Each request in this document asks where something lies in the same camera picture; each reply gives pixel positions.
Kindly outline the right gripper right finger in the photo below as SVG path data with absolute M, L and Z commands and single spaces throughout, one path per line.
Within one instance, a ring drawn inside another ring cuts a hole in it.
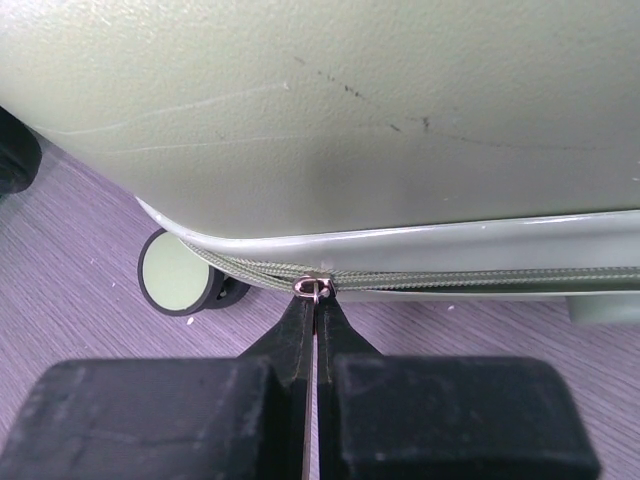
M 392 356 L 315 308 L 324 479 L 596 479 L 601 464 L 550 364 L 514 356 Z

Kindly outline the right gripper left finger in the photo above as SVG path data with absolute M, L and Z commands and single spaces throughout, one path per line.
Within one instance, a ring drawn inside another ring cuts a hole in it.
M 234 358 L 49 368 L 1 454 L 5 479 L 305 479 L 314 307 L 294 299 Z

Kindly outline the green hard-shell suitcase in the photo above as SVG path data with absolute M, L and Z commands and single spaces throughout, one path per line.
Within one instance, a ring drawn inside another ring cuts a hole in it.
M 639 319 L 635 1 L 5 1 L 1 104 L 129 191 L 168 315 L 249 286 Z

